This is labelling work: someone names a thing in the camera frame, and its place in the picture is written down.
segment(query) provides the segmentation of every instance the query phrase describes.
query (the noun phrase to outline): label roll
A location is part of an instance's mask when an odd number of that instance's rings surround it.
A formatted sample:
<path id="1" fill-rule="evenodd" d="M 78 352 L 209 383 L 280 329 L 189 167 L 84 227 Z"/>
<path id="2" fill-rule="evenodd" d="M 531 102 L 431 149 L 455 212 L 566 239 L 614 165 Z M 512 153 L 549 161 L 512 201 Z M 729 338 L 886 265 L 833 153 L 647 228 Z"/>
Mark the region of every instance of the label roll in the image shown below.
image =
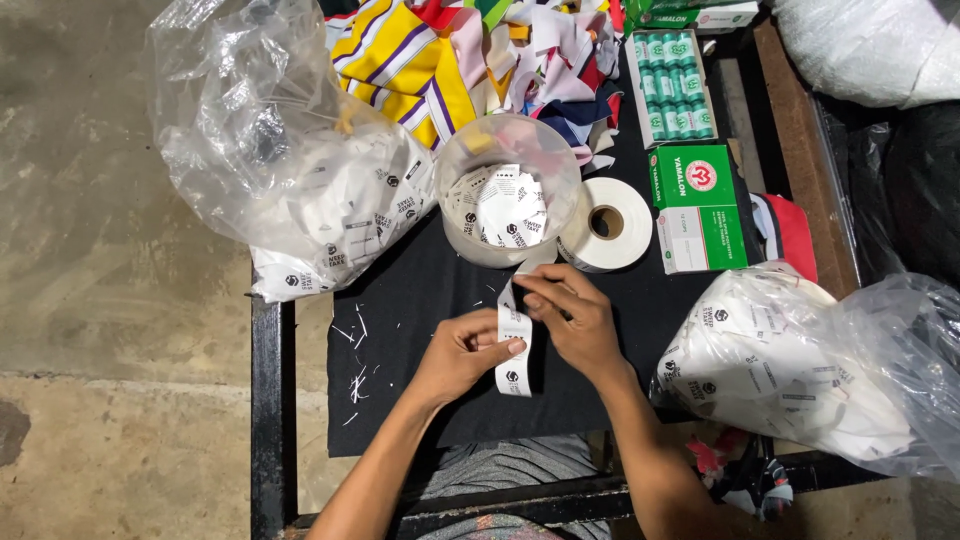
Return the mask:
<path id="1" fill-rule="evenodd" d="M 578 270 L 603 273 L 633 264 L 650 246 L 653 218 L 643 197 L 613 178 L 591 178 L 557 248 Z"/>

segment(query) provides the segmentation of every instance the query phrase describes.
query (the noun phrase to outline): white bag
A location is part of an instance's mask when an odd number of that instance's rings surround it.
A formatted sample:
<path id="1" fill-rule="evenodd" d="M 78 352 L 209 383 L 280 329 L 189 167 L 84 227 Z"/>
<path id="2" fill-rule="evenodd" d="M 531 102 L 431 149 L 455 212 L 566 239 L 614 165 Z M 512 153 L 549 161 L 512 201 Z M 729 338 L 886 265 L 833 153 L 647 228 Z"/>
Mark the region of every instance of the white bag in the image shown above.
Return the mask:
<path id="1" fill-rule="evenodd" d="M 144 50 L 183 199 L 268 302 L 350 285 L 436 203 L 430 152 L 336 84 L 315 0 L 175 0 Z"/>
<path id="2" fill-rule="evenodd" d="M 813 89 L 867 107 L 960 98 L 960 2 L 772 3 L 783 45 Z"/>
<path id="3" fill-rule="evenodd" d="M 898 274 L 837 303 L 784 262 L 721 274 L 658 366 L 696 414 L 890 476 L 960 479 L 960 295 Z"/>

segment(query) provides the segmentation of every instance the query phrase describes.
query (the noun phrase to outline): fingernail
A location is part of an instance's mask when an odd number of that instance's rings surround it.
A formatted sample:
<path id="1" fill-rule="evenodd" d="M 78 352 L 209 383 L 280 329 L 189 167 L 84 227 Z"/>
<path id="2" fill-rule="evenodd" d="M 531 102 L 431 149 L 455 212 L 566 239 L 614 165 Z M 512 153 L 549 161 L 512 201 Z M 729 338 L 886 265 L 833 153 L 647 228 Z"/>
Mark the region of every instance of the fingernail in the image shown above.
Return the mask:
<path id="1" fill-rule="evenodd" d="M 515 339 L 510 342 L 510 345 L 507 345 L 507 351 L 510 351 L 511 355 L 518 355 L 526 348 L 527 344 L 522 339 Z"/>

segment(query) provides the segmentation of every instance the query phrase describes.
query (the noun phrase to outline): striped fabric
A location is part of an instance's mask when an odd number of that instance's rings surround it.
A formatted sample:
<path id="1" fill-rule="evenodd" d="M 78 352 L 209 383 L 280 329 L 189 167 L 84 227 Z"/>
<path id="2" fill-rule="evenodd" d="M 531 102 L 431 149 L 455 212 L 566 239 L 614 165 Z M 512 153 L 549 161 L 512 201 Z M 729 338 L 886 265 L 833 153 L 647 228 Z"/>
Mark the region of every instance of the striped fabric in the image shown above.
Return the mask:
<path id="1" fill-rule="evenodd" d="M 475 118 L 446 35 L 402 0 L 365 0 L 333 47 L 333 66 L 344 90 L 435 150 Z"/>

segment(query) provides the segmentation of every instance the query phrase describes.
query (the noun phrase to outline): cardboard core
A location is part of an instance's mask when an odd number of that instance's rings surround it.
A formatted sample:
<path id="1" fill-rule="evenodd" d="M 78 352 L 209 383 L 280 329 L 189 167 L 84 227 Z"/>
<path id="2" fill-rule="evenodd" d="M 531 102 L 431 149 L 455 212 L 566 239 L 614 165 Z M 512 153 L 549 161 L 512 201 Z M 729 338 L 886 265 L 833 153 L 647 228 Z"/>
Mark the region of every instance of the cardboard core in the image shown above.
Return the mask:
<path id="1" fill-rule="evenodd" d="M 613 240 L 623 233 L 623 215 L 614 207 L 601 205 L 590 212 L 590 232 L 601 240 Z"/>

